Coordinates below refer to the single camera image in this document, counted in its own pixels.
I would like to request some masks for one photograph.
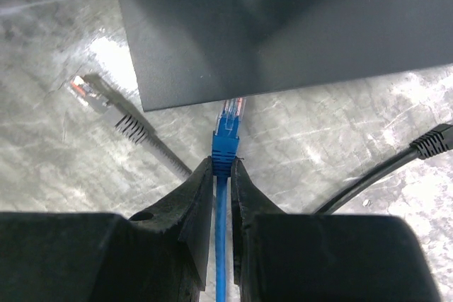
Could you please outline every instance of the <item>metallic surface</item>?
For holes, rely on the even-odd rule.
[[[141,109],[117,0],[0,0],[0,22],[1,210],[128,217],[178,185],[64,85],[74,74],[99,73]],[[195,169],[211,152],[221,106],[145,117]],[[238,156],[279,207],[311,211],[349,180],[453,120],[452,112],[452,67],[257,95],[247,99]],[[452,164],[451,153],[414,161],[341,210],[402,216],[419,237],[446,301],[453,300]],[[213,246],[212,238],[201,301],[214,300]],[[232,264],[229,271],[235,301]]]
[[[451,0],[120,0],[145,111],[453,63]]]

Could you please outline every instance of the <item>black cable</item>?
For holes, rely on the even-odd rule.
[[[453,148],[453,125],[441,124],[416,139],[410,147],[387,161],[380,163],[363,177],[342,189],[334,197],[320,206],[314,214],[332,214],[352,198],[389,173],[394,172],[401,166],[413,161],[416,158],[426,159],[436,156]]]

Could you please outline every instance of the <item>blue cable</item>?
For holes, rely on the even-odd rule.
[[[225,268],[225,235],[227,233],[227,177],[217,177],[217,197],[215,216],[215,266],[217,302],[224,302],[227,289]]]
[[[225,302],[227,271],[225,266],[225,236],[227,233],[227,183],[231,166],[239,146],[239,123],[245,99],[226,100],[217,127],[212,134],[212,169],[217,176],[217,203],[215,216],[216,301]]]

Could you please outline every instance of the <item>gray marbled surface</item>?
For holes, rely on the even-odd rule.
[[[99,73],[140,108],[117,0],[0,0],[0,21],[0,210],[130,216],[178,184],[65,87],[74,74]],[[451,66],[257,95],[248,98],[239,156],[275,203],[308,212],[437,123],[453,120],[452,106]],[[220,107],[145,117],[193,169],[210,153]],[[453,300],[452,166],[453,154],[415,161],[341,210],[402,216],[446,301]],[[209,266],[201,301],[214,300],[213,251]],[[229,299],[238,297],[231,281]]]

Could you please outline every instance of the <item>black cable connector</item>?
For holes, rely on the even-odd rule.
[[[332,214],[378,180],[414,159],[427,159],[453,149],[453,125],[440,124],[409,144],[409,148],[375,166],[359,180],[348,185],[314,214]]]

